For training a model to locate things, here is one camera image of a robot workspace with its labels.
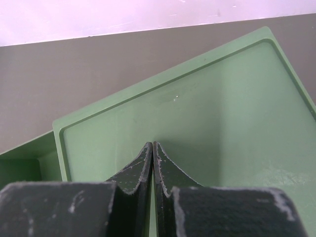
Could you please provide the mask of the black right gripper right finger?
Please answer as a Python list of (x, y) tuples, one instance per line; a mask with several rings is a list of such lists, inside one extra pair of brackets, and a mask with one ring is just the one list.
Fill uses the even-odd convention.
[(201, 187), (173, 162), (161, 143), (153, 143), (153, 175), (155, 181), (156, 225), (158, 237), (175, 237), (176, 222), (172, 188)]

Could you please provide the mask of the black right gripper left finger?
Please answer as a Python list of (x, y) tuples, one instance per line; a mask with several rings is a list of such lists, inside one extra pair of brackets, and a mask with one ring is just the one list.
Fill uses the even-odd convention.
[(150, 230), (152, 191), (152, 143), (107, 181), (116, 184), (108, 237), (147, 237)]

